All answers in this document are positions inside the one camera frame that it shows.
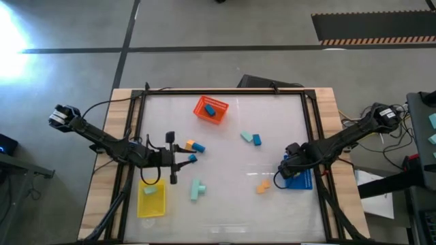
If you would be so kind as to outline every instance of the blue block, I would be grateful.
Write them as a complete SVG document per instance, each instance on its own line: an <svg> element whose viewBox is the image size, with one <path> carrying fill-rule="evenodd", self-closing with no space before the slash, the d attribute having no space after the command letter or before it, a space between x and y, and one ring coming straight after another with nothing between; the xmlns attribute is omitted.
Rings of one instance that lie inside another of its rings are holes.
<svg viewBox="0 0 436 245"><path fill-rule="evenodd" d="M209 116L214 116L215 115L215 110L212 108L211 105L207 104L206 106L204 106L204 109L207 111Z"/></svg>
<svg viewBox="0 0 436 245"><path fill-rule="evenodd" d="M430 141L432 144L436 144L436 134L433 135L433 136L431 136L431 137L429 138L429 141Z"/></svg>
<svg viewBox="0 0 436 245"><path fill-rule="evenodd" d="M436 129L436 113L431 114L429 118L430 118L431 126L433 126L433 128Z"/></svg>
<svg viewBox="0 0 436 245"><path fill-rule="evenodd" d="M191 154L191 155L188 157L188 159L189 159L190 161L197 161L197 157L196 157L194 154Z"/></svg>
<svg viewBox="0 0 436 245"><path fill-rule="evenodd" d="M260 136L258 134L253 135L253 141L255 146L260 146L262 142L260 141Z"/></svg>
<svg viewBox="0 0 436 245"><path fill-rule="evenodd" d="M204 147L200 144L197 144L197 143L192 144L192 148L198 152L201 152L201 153L203 153L204 150L206 150L206 147Z"/></svg>

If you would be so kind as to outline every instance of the concrete floor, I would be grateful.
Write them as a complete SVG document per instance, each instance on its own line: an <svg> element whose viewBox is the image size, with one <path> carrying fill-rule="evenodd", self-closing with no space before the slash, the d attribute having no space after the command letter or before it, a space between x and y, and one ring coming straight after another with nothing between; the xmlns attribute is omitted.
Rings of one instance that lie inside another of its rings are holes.
<svg viewBox="0 0 436 245"><path fill-rule="evenodd" d="M95 155L90 143L48 126L56 104L82 111L109 98L119 54L13 54L19 48L119 48L133 0L0 3L0 133L20 142L17 157L50 169L53 180L35 180L43 192L27 199L11 244L55 244L76 239ZM426 9L416 0L143 0L131 47L317 44L310 14ZM243 74L305 86L333 87L350 116L373 102L404 103L408 92L432 91L436 50L344 50L287 52L192 52L128 54L121 88L235 87ZM102 126L107 106L89 113ZM391 139L385 137L386 144ZM364 142L382 147L379 139ZM399 163L413 146L392 153ZM357 148L357 166L395 172L381 155ZM401 194L396 220L369 216L371 236L406 243L407 215ZM382 223L389 228L380 229Z"/></svg>

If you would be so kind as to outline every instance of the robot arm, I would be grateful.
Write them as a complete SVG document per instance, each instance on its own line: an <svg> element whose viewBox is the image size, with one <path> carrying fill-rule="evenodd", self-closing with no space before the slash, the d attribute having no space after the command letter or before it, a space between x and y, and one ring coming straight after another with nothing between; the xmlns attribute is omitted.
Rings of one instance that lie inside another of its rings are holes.
<svg viewBox="0 0 436 245"><path fill-rule="evenodd" d="M302 146L290 144L286 147L288 158L280 163L279 172L286 179L319 164L331 165L344 147L355 147L358 140L370 133L390 133L399 127L400 122L401 117L394 106L374 103L365 117L332 137Z"/></svg>
<svg viewBox="0 0 436 245"><path fill-rule="evenodd" d="M166 133L166 143L169 143L170 149L165 147L148 147L149 141L147 139L146 146L143 146L138 140L129 141L128 135L123 139L117 139L101 129L88 123L80 115L80 111L70 105L62 106L57 105L54 112L48 119L49 125L64 133L76 132L79 135L87 138L93 142L94 145L90 146L91 150L99 153L101 149L118 163L133 164L136 167L170 167L171 176L170 183L177 183L176 172L186 164L193 163L194 161L185 161L182 163L175 163L175 152L195 153L195 151L185 150L180 148L174 143L174 132Z"/></svg>

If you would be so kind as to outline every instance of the wooden table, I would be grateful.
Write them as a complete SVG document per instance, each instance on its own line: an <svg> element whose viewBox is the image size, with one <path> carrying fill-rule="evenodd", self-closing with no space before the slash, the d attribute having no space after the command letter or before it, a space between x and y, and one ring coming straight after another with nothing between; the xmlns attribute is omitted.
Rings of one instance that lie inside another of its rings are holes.
<svg viewBox="0 0 436 245"><path fill-rule="evenodd" d="M320 111L322 127L324 130L324 136L330 137L335 133L342 130L341 120L339 118L338 108L332 88L305 88L314 89L317 96L318 108ZM112 94L112 100L124 99L131 96L131 91L134 89L115 89ZM301 88L281 88L281 90L301 90ZM123 137L125 128L127 111L129 107L129 100L111 103L106 117L106 123L104 125L104 131L117 138ZM135 106L133 128L134 131L136 125L136 119L138 116L139 105ZM311 118L314 118L311 106L309 105L309 113ZM313 125L314 136L317 138L316 127ZM341 158L348 159L348 154L342 154ZM107 163L110 158L106 154L101 154L97 157L95 162L95 168ZM114 186L114 178L116 174L116 163L111 163L106 167L101 168L94 174L91 180L89 188L89 194L82 217L82 223L78 238L82 239L88 236L103 218L104 214L108 211L110 206L110 200L112 197L112 189ZM344 211L345 215L352 222L352 224L361 232L362 235L369 238L369 230L367 221L364 216L362 203L358 193L356 181L354 179L354 171L351 165L347 163L337 161L332 165L332 174L334 178L334 185L339 200L339 205ZM119 227L119 218L121 214L120 207L115 215L114 227L112 229L112 236L116 237ZM329 221L332 228L332 236L337 238L337 230L335 225L335 219L329 208Z"/></svg>

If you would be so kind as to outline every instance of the black mat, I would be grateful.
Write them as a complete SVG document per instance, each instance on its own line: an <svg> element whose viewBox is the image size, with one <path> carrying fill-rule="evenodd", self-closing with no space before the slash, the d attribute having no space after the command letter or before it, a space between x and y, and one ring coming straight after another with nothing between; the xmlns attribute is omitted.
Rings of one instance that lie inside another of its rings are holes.
<svg viewBox="0 0 436 245"><path fill-rule="evenodd" d="M402 44L436 41L436 12L312 14L323 45Z"/></svg>

